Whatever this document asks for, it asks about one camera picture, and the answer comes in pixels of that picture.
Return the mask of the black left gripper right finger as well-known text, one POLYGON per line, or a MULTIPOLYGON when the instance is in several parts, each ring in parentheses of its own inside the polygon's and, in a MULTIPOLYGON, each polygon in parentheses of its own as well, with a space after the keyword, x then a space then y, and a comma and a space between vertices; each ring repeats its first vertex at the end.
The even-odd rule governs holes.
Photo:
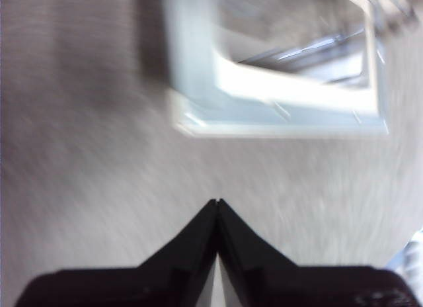
POLYGON ((368 266, 300 266, 217 202, 219 258, 242 306, 419 306, 396 273, 368 266))

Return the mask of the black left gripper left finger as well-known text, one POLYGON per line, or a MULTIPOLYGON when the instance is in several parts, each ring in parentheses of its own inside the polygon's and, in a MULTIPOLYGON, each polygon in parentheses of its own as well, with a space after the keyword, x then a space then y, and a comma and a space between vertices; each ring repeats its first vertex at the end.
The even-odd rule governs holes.
POLYGON ((32 279, 17 306, 195 306, 217 255, 217 201, 131 268, 67 269, 32 279))

